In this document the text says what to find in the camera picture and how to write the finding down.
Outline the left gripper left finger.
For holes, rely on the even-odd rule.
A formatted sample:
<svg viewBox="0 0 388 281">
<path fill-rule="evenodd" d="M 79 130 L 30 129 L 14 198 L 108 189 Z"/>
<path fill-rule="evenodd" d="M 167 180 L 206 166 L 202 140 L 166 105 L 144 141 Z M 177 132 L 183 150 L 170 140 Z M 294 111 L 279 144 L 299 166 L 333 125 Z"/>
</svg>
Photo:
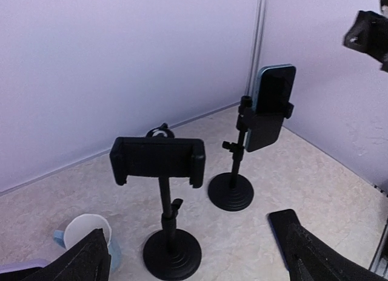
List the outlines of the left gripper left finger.
<svg viewBox="0 0 388 281">
<path fill-rule="evenodd" d="M 108 280 L 111 255 L 102 229 L 94 229 L 62 256 L 27 276 L 36 281 Z"/>
</svg>

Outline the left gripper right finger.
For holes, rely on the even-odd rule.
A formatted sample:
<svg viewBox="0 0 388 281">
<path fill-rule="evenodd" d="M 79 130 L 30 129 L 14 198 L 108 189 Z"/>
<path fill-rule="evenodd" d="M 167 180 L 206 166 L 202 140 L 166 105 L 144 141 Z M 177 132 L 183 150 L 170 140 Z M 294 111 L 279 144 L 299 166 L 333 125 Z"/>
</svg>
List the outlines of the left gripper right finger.
<svg viewBox="0 0 388 281">
<path fill-rule="evenodd" d="M 383 280 L 334 251 L 301 225 L 292 224 L 286 256 L 290 280 Z"/>
</svg>

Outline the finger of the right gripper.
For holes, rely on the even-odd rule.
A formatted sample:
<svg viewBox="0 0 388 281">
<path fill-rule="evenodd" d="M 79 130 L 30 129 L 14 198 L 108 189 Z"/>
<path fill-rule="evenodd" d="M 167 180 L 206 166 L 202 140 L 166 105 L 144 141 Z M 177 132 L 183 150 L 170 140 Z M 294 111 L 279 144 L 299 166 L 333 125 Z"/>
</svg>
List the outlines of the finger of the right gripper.
<svg viewBox="0 0 388 281">
<path fill-rule="evenodd" d="M 353 26 L 344 35 L 343 46 L 365 53 L 387 71 L 387 18 L 373 11 L 360 10 Z"/>
</svg>

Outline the short black clamp stand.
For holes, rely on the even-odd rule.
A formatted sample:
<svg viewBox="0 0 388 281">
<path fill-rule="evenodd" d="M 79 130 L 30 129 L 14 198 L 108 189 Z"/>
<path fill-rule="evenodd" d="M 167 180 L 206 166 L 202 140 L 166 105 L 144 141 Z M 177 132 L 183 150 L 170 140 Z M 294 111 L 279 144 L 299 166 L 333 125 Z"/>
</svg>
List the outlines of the short black clamp stand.
<svg viewBox="0 0 388 281">
<path fill-rule="evenodd" d="M 238 108 L 236 129 L 238 141 L 225 141 L 222 147 L 232 153 L 232 170 L 213 177 L 208 185 L 210 201 L 225 211 L 242 211 L 254 196 L 251 182 L 239 174 L 244 152 L 254 152 L 275 143 L 283 126 L 283 121 L 292 115 L 294 105 L 290 102 L 280 105 L 276 112 L 255 112 L 252 98 L 242 96 Z"/>
</svg>

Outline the black phone white case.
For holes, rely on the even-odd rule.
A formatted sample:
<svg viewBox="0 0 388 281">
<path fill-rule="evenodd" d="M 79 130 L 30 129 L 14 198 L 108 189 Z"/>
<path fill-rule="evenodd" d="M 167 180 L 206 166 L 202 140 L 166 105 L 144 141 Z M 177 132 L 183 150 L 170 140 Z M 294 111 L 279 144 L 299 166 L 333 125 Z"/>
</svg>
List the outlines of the black phone white case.
<svg viewBox="0 0 388 281">
<path fill-rule="evenodd" d="M 1 265 L 1 281 L 22 280 L 49 264 L 50 261 L 46 259 L 33 259 Z"/>
</svg>

